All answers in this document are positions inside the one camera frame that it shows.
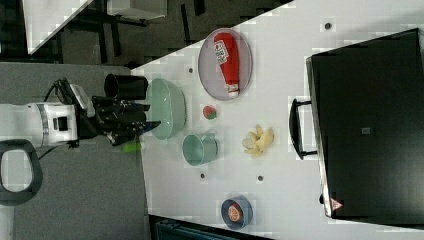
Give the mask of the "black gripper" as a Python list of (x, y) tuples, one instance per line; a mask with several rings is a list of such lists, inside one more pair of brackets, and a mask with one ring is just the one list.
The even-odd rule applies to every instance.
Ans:
[(86, 113), (80, 114), (78, 136), (81, 140), (103, 135), (113, 146), (118, 146), (161, 124), (160, 121), (145, 122), (145, 112), (150, 109), (148, 104), (101, 96), (93, 96), (91, 101), (95, 116), (89, 118)]

